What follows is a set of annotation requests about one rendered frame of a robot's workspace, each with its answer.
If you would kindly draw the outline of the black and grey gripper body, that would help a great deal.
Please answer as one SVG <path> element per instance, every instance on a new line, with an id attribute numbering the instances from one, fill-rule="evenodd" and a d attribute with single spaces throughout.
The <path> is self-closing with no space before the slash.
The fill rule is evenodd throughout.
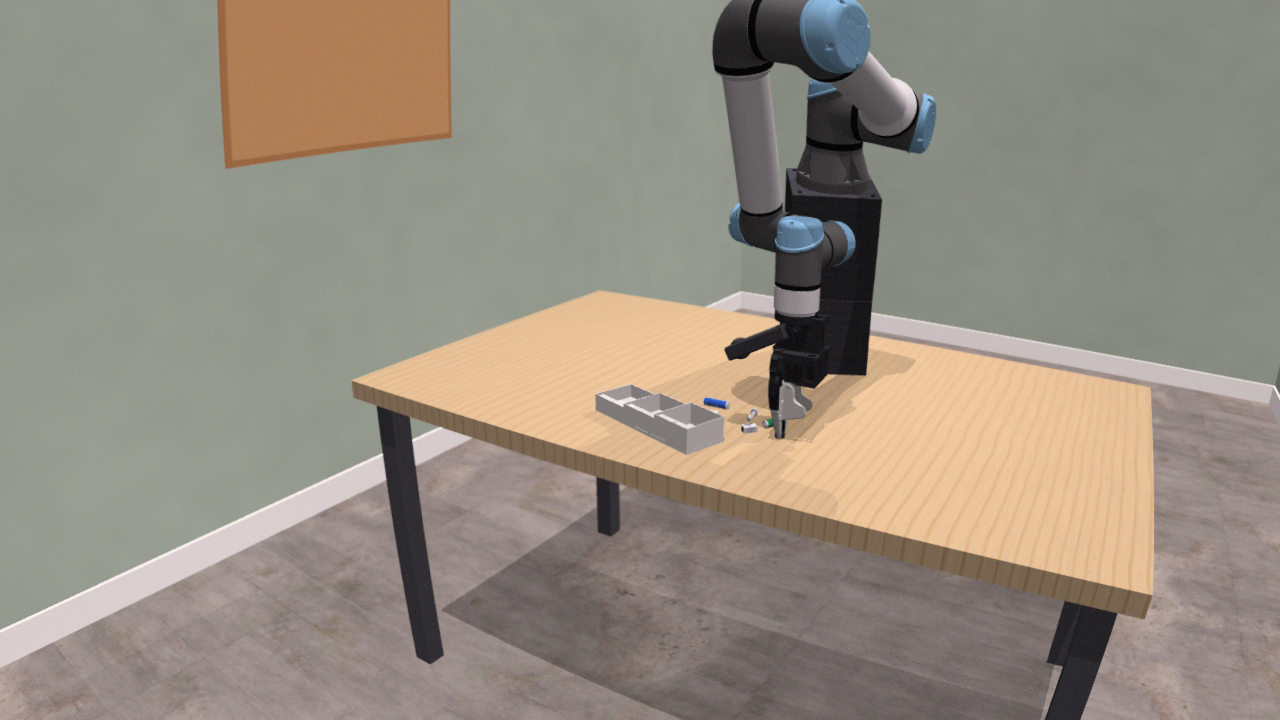
<path id="1" fill-rule="evenodd" d="M 829 347 L 824 346 L 828 315 L 785 316 L 774 310 L 774 320 L 786 324 L 788 338 L 773 345 L 769 372 L 778 363 L 781 380 L 815 389 L 828 370 Z"/>

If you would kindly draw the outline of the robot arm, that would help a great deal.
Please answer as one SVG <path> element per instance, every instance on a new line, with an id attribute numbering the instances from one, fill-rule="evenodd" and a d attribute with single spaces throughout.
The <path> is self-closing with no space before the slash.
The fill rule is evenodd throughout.
<path id="1" fill-rule="evenodd" d="M 776 252 L 774 310 L 785 316 L 814 316 L 820 270 L 849 260 L 856 246 L 842 222 L 783 211 L 769 79 L 774 61 L 812 77 L 806 147 L 796 172 L 806 190 L 861 193 L 869 187 L 863 142 L 920 154 L 934 131 L 934 97 L 891 78 L 868 53 L 867 23 L 855 0 L 732 0 L 716 24 L 712 54 L 723 79 L 739 188 L 730 234 Z"/>

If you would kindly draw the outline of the white rack of three labelled bins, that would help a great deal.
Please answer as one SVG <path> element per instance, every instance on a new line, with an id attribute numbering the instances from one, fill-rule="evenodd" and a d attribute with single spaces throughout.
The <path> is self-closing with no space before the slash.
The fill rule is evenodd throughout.
<path id="1" fill-rule="evenodd" d="M 628 384 L 595 395 L 595 410 L 681 454 L 724 442 L 724 416 Z"/>

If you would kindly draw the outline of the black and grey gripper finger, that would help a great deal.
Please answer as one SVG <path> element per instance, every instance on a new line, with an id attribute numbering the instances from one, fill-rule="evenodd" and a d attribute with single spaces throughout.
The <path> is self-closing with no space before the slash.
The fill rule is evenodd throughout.
<path id="1" fill-rule="evenodd" d="M 801 419 L 806 415 L 806 409 L 795 400 L 794 386 L 782 386 L 782 380 L 777 375 L 777 366 L 778 363 L 774 363 L 771 369 L 768 398 L 774 433 L 781 439 L 782 420 Z"/>
<path id="2" fill-rule="evenodd" d="M 785 384 L 794 386 L 791 383 L 785 383 L 785 380 L 782 380 L 782 386 L 785 386 Z M 794 386 L 794 389 L 795 389 L 795 400 L 797 401 L 797 404 L 801 404 L 804 407 L 806 407 L 806 411 L 810 411 L 812 406 L 813 406 L 812 400 L 806 398 L 806 396 L 803 395 L 801 387 Z M 782 420 L 782 424 L 783 424 L 783 429 L 782 430 L 785 430 L 785 432 L 786 432 L 787 421 L 788 420 Z"/>

